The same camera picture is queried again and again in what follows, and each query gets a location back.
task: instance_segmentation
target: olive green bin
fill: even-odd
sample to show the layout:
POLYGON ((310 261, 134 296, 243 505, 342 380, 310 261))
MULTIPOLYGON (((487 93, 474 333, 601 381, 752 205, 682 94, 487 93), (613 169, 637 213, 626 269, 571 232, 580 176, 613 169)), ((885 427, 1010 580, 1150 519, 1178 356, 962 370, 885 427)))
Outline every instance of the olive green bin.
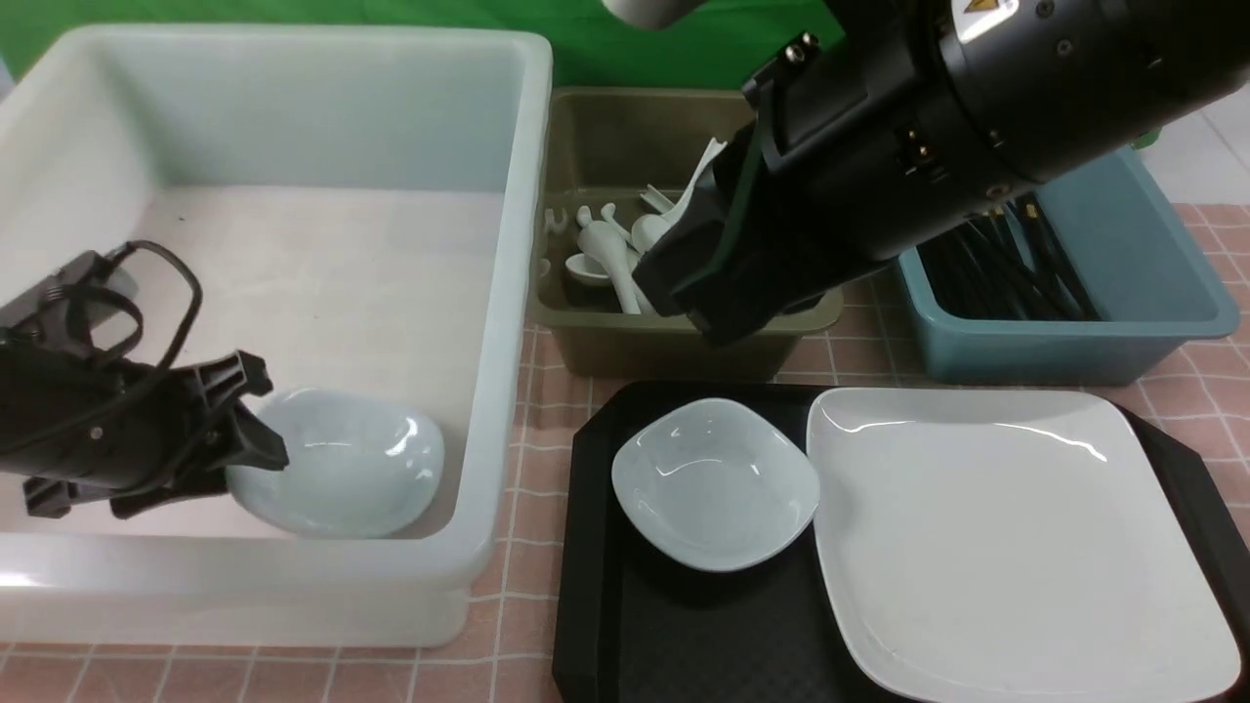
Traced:
POLYGON ((531 256, 530 319, 549 328, 576 375, 768 380, 799 340, 832 325, 834 290, 812 309, 775 319, 726 348, 710 346, 685 318, 625 315, 614 299, 569 300, 564 261, 578 253, 576 209, 615 203, 625 228, 649 211, 648 184, 676 200, 708 140, 732 138, 752 116, 736 93, 572 88, 551 98, 542 203, 531 256), (568 216, 564 234, 545 231, 544 213, 568 216), (541 264, 546 259, 550 268, 541 264))

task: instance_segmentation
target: translucent storage bin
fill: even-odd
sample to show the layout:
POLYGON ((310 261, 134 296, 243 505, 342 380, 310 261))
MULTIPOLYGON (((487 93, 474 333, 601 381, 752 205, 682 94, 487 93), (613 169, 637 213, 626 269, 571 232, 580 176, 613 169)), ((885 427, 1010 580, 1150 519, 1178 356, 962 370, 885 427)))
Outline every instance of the translucent storage bin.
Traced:
MULTIPOLYGON (((550 86, 548 43, 495 31, 106 26, 44 56, 0 104, 0 300, 156 240, 205 288, 179 363, 240 348, 279 389, 400 402, 440 424, 448 463, 380 540, 294 539, 229 497, 34 519, 0 477, 0 642, 460 632, 508 470, 550 86)), ((188 294, 131 261, 152 362, 188 294)))

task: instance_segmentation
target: black tray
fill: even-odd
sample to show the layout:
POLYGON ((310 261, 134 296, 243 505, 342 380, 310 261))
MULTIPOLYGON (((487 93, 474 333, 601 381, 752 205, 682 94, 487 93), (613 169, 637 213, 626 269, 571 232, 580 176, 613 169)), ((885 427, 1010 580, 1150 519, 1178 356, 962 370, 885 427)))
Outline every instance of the black tray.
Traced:
MULTIPOLYGON (((688 569, 652 548, 611 489, 616 450, 699 398, 738 400, 805 447, 824 388, 635 383, 576 435, 552 673, 565 703, 906 700, 851 659, 824 590, 809 528, 764 564, 688 569)), ((1201 457, 1125 410, 1238 644, 1250 652, 1250 552, 1201 457)), ((1226 700, 1250 702, 1245 673, 1226 700)))

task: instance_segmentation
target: white bowl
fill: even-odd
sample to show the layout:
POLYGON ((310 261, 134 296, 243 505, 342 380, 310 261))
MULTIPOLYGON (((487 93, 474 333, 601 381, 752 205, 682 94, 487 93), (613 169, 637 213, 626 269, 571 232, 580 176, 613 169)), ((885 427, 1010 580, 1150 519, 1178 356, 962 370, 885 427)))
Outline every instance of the white bowl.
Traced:
POLYGON ((442 477, 439 425, 350 393, 305 388, 256 417, 286 442, 281 472, 229 467, 230 493, 266 523, 308 537, 368 539, 416 522, 442 477))
POLYGON ((612 462, 638 532, 672 559, 736 572, 785 549, 811 522, 820 480, 784 434, 745 405, 710 398, 651 423, 612 462))

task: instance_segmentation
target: green backdrop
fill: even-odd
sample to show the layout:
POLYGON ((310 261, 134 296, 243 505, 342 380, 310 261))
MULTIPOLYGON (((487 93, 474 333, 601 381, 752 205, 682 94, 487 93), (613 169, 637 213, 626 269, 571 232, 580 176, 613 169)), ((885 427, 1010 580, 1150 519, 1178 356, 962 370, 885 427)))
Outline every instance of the green backdrop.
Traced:
POLYGON ((600 0, 0 0, 0 55, 21 75, 62 33, 96 23, 412 24, 515 29, 555 49, 556 85, 738 88, 802 30, 841 30, 820 0, 711 0, 661 33, 600 0))

